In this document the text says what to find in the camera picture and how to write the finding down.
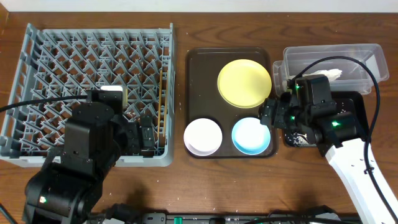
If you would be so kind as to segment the blue plastic bowl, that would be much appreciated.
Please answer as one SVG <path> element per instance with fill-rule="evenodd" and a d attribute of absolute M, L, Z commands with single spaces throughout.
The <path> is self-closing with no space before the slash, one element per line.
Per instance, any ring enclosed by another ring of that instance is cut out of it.
<path fill-rule="evenodd" d="M 263 153 L 271 143 L 271 131 L 253 117 L 240 119 L 232 128 L 231 140 L 243 154 L 255 156 Z"/>

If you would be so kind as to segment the yellow plastic plate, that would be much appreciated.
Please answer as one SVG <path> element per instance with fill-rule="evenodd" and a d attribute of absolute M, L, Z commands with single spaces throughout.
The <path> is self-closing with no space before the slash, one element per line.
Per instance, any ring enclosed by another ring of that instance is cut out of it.
<path fill-rule="evenodd" d="M 263 65 L 249 59 L 227 63 L 219 72 L 217 87 L 221 97 L 237 108 L 254 108 L 271 94 L 272 80 Z"/>

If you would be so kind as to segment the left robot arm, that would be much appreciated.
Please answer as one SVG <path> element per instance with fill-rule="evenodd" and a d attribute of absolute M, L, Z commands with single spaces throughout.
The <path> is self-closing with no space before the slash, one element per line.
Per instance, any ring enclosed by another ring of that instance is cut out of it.
<path fill-rule="evenodd" d="M 26 223 L 102 223 L 116 219 L 141 223 L 141 214 L 126 204 L 104 213 L 91 211 L 103 182 L 123 154 L 154 147 L 152 117 L 128 122 L 121 91 L 89 90 L 65 123 L 65 142 L 50 150 L 41 170 L 25 187 L 22 219 Z"/>

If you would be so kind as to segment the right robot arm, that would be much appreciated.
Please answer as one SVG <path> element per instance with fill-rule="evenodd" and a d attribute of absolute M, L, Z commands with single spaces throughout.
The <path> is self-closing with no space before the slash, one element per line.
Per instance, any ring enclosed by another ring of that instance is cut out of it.
<path fill-rule="evenodd" d="M 338 174 L 363 223 L 397 223 L 397 198 L 378 167 L 359 118 L 338 112 L 329 80 L 310 75 L 294 81 L 286 99 L 268 98 L 259 110 L 268 127 L 305 135 Z"/>

